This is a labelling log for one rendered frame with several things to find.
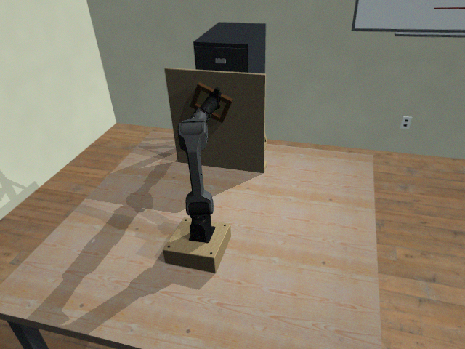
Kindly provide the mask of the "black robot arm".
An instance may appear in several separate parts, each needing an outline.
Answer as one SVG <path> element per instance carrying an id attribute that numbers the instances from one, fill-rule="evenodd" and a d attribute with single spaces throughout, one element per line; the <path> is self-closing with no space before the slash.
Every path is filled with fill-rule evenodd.
<path id="1" fill-rule="evenodd" d="M 210 242 L 215 230 L 215 227 L 211 226 L 214 202 L 211 193 L 204 190 L 201 166 L 201 151 L 206 148 L 208 138 L 207 121 L 213 112 L 214 105 L 210 102 L 204 102 L 201 107 L 195 110 L 191 119 L 179 123 L 181 126 L 178 125 L 179 145 L 187 155 L 192 188 L 185 200 L 187 215 L 192 218 L 189 241 L 204 243 Z"/>

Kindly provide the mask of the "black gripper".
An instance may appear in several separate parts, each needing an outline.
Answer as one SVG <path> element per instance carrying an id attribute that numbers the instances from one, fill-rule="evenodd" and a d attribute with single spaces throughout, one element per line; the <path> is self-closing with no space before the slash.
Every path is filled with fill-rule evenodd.
<path id="1" fill-rule="evenodd" d="M 210 102 L 214 105 L 214 110 L 220 108 L 220 100 L 221 100 L 221 92 L 220 88 L 216 87 L 213 92 L 209 93 L 209 96 L 206 98 L 204 102 Z"/>

